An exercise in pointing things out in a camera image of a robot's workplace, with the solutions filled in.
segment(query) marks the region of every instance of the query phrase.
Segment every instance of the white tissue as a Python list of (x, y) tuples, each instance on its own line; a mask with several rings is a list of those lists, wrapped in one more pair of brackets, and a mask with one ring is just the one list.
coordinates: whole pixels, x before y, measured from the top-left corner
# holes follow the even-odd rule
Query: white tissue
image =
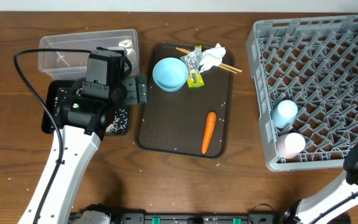
[(200, 65), (202, 65), (200, 72), (209, 70), (212, 66), (219, 66), (222, 63), (222, 58), (226, 54), (226, 49), (219, 43), (215, 48), (205, 50)]

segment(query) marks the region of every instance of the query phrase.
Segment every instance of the chopsticks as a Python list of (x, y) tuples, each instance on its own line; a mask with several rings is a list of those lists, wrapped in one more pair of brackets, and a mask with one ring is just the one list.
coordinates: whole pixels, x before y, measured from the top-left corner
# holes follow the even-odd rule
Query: chopsticks
[[(179, 50), (179, 51), (181, 51), (181, 52), (183, 52), (183, 53), (185, 53), (185, 54), (190, 53), (189, 50), (186, 50), (186, 49), (183, 49), (183, 48), (177, 47), (176, 49)], [(225, 63), (221, 63), (221, 64), (219, 65), (219, 68), (223, 68), (223, 69), (225, 69), (225, 70), (227, 70), (227, 71), (229, 71), (229, 72), (235, 73), (235, 74), (237, 74), (237, 72), (242, 72), (241, 69), (236, 68), (236, 67), (233, 67), (233, 66), (230, 66), (230, 65), (226, 65)]]

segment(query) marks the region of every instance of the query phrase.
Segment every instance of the orange carrot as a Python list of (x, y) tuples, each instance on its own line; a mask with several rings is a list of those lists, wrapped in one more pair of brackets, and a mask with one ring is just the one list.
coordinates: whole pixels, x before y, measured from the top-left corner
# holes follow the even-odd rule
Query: orange carrot
[(203, 154), (205, 154), (206, 151), (208, 150), (209, 142), (211, 141), (212, 134), (214, 133), (215, 123), (216, 123), (216, 113), (214, 111), (211, 111), (208, 113), (208, 116), (206, 117), (204, 139), (203, 139), (203, 145), (201, 147), (201, 152), (203, 152)]

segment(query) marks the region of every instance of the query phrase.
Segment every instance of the gray dish rack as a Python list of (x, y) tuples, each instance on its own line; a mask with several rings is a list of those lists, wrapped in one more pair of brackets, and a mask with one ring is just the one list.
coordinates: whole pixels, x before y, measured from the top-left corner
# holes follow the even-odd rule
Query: gray dish rack
[[(247, 42), (260, 111), (266, 166), (274, 172), (341, 167), (358, 142), (358, 15), (255, 22)], [(278, 129), (271, 112), (298, 105), (292, 126)], [(298, 132), (305, 149), (277, 154), (279, 136)]]

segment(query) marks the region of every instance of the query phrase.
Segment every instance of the bowl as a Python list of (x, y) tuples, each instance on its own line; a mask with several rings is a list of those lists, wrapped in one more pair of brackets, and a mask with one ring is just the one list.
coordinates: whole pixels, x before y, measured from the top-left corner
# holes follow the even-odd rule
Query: bowl
[(153, 68), (154, 82), (165, 91), (177, 91), (187, 81), (185, 63), (177, 58), (164, 58)]

